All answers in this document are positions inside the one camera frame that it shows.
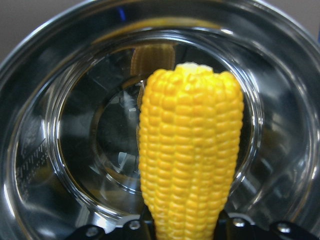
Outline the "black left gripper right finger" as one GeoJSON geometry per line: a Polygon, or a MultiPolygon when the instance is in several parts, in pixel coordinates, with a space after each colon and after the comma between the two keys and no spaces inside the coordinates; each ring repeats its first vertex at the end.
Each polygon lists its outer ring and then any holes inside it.
{"type": "Polygon", "coordinates": [[[317,240],[314,234],[285,220],[275,221],[266,229],[248,215],[223,210],[213,232],[214,240],[317,240]]]}

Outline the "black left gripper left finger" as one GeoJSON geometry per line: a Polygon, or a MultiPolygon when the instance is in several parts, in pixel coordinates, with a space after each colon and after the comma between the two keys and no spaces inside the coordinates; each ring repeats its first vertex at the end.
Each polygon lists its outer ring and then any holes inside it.
{"type": "Polygon", "coordinates": [[[107,230],[101,226],[87,224],[77,228],[67,240],[155,240],[154,220],[147,207],[139,215],[128,215],[107,230]]]}

